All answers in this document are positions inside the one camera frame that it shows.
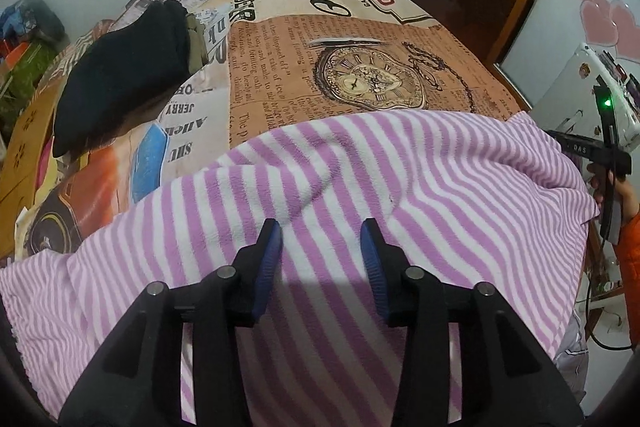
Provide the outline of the person's right hand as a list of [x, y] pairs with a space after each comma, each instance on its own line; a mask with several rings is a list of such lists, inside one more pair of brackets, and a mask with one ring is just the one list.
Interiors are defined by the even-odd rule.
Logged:
[[590, 185], [593, 188], [593, 198], [599, 207], [603, 206], [605, 196], [605, 181], [610, 182], [615, 188], [615, 193], [620, 199], [620, 221], [626, 225], [639, 213], [639, 199], [632, 185], [627, 181], [616, 178], [612, 171], [605, 171], [603, 166], [589, 164], [587, 170], [591, 173]]

